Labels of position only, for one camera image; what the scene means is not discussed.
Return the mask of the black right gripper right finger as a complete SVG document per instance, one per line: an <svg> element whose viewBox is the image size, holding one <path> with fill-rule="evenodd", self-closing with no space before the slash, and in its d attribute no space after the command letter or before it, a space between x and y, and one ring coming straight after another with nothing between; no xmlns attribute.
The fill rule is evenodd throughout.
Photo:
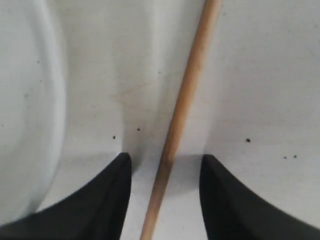
<svg viewBox="0 0 320 240"><path fill-rule="evenodd" d="M318 240L320 230L258 196L213 155L202 157L199 198L209 240Z"/></svg>

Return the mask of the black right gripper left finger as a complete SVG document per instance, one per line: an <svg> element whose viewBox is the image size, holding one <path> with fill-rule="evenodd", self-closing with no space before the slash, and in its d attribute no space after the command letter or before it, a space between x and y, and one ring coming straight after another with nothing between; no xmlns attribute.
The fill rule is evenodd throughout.
<svg viewBox="0 0 320 240"><path fill-rule="evenodd" d="M0 227L2 240L118 240L132 186L132 160L120 153L60 202Z"/></svg>

